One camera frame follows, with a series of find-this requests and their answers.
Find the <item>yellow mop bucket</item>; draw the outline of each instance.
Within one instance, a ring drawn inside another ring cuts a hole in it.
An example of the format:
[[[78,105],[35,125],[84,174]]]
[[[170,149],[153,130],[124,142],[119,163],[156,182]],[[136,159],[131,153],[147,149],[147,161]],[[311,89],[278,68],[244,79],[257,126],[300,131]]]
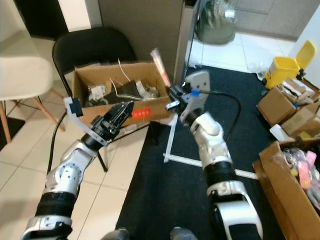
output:
[[[305,69],[316,54],[315,46],[307,40],[294,58],[276,56],[264,78],[266,87],[272,89],[287,78],[295,78],[300,69]]]

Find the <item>black cable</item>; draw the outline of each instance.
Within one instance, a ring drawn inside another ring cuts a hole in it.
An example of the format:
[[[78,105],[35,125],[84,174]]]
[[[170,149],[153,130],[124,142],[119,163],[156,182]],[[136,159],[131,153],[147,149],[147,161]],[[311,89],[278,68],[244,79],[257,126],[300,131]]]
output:
[[[52,134],[49,163],[48,163],[48,169],[46,171],[47,175],[51,171],[52,161],[53,161],[53,158],[54,158],[54,148],[55,148],[56,134],[57,134],[57,131],[58,131],[58,128],[59,128],[61,122],[63,121],[63,119],[65,118],[66,115],[67,115],[67,110],[65,110],[64,113],[62,114],[62,116],[60,117],[59,121],[57,122],[57,124],[55,126],[53,134]]]
[[[209,95],[215,95],[215,96],[225,96],[225,97],[229,97],[229,98],[232,98],[233,100],[236,101],[237,105],[238,105],[238,111],[236,113],[236,116],[233,120],[233,123],[231,125],[231,128],[230,128],[230,131],[226,137],[226,140],[225,142],[228,143],[234,129],[235,129],[235,126],[239,120],[239,116],[240,116],[240,113],[242,111],[242,106],[241,106],[241,102],[239,101],[239,99],[237,97],[235,97],[234,95],[232,94],[229,94],[229,93],[225,93],[225,92],[222,92],[222,91],[204,91],[204,90],[200,90],[200,93],[202,94],[209,94]]]

